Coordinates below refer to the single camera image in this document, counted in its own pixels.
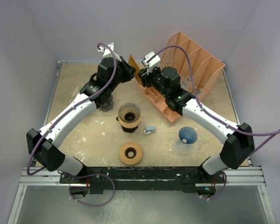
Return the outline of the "brown paper coffee filter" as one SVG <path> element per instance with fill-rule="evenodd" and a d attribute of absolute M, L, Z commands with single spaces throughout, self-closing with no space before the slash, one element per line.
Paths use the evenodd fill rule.
<path fill-rule="evenodd" d="M 138 66 L 138 64 L 136 63 L 135 59 L 133 58 L 132 55 L 129 56 L 129 60 L 128 60 L 128 63 L 130 66 L 134 67 L 135 68 L 135 73 L 134 73 L 134 77 L 135 77 L 135 80 L 140 84 L 141 81 L 140 81 L 140 78 L 138 76 L 138 73 L 140 71 L 140 68 Z"/>

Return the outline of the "grey ribbed glass dripper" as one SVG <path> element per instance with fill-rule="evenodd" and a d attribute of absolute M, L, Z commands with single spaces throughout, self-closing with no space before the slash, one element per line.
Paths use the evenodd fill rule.
<path fill-rule="evenodd" d="M 118 110 L 118 118 L 124 123 L 133 123 L 140 118 L 140 108 L 135 103 L 124 103 Z"/>

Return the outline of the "wooden ring dripper stand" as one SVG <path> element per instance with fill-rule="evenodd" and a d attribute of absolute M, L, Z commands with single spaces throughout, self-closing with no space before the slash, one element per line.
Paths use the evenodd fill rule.
<path fill-rule="evenodd" d="M 141 115 L 138 116 L 133 112 L 127 112 L 123 116 L 118 116 L 118 122 L 123 127 L 134 128 L 139 126 L 141 122 Z"/>

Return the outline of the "orange coffee filter bag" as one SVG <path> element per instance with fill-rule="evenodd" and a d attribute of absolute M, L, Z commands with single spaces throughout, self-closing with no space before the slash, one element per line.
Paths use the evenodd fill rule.
<path fill-rule="evenodd" d="M 80 89 L 83 87 L 83 84 L 79 83 L 76 88 L 74 89 L 72 95 L 71 95 L 71 100 L 73 100 L 77 94 L 80 93 Z"/>

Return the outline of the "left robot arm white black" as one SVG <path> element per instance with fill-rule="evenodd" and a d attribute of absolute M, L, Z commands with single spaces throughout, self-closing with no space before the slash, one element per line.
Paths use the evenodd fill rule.
<path fill-rule="evenodd" d="M 27 132 L 28 164 L 36 159 L 48 171 L 68 173 L 76 183 L 85 181 L 85 165 L 62 153 L 59 147 L 86 116 L 111 100 L 112 92 L 120 83 L 132 80 L 135 72 L 136 69 L 122 57 L 119 60 L 112 57 L 102 59 L 97 72 L 84 84 L 70 105 L 46 126 L 38 131 L 32 128 Z"/>

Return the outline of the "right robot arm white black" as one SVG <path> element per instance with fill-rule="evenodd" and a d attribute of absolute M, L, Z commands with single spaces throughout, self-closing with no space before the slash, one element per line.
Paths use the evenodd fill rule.
<path fill-rule="evenodd" d="M 144 68 L 138 77 L 144 87 L 153 87 L 165 98 L 170 110 L 195 121 L 223 144 L 218 155 L 202 163 L 198 171 L 202 182 L 210 182 L 215 173 L 226 168 L 237 169 L 254 151 L 252 128 L 247 123 L 238 125 L 231 122 L 198 104 L 197 97 L 181 87 L 180 76 L 175 68 L 155 67 L 152 71 Z"/>

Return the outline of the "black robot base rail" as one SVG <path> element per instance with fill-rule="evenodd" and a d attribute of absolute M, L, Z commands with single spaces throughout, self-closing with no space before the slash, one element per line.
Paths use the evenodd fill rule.
<path fill-rule="evenodd" d="M 226 178 L 222 171 L 209 175 L 201 167 L 85 167 L 79 177 L 61 174 L 60 182 L 70 186 L 86 185 L 89 194 L 105 190 L 182 191 L 214 195 L 215 185 Z"/>

